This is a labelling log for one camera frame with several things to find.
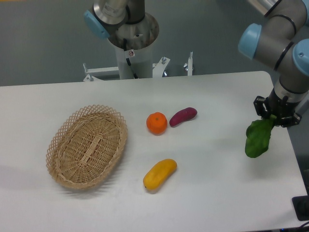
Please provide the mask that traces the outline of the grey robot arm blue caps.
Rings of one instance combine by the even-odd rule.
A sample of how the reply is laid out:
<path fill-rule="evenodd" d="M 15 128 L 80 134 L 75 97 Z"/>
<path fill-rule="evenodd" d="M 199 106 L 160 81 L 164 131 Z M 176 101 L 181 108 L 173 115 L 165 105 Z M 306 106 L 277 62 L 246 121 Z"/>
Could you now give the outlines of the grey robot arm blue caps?
<path fill-rule="evenodd" d="M 254 100 L 263 119 L 275 116 L 275 125 L 299 124 L 296 107 L 309 91 L 309 42 L 293 42 L 297 32 L 309 23 L 306 0 L 253 0 L 252 6 L 267 19 L 264 25 L 251 24 L 244 31 L 239 51 L 280 73 L 267 98 Z M 152 64 L 151 46 L 159 34 L 155 18 L 146 13 L 142 0 L 97 0 L 84 13 L 88 28 L 115 48 L 121 79 L 161 78 L 168 61 Z"/>

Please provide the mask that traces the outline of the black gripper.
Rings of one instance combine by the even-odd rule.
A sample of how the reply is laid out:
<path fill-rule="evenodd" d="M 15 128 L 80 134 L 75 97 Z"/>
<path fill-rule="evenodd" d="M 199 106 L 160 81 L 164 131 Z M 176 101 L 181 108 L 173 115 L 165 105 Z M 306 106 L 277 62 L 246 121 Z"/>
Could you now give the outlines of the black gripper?
<path fill-rule="evenodd" d="M 255 111 L 262 119 L 273 119 L 280 122 L 283 128 L 296 126 L 300 123 L 302 116 L 295 112 L 298 102 L 288 102 L 289 97 L 279 97 L 273 89 L 267 98 L 257 96 L 253 101 Z"/>

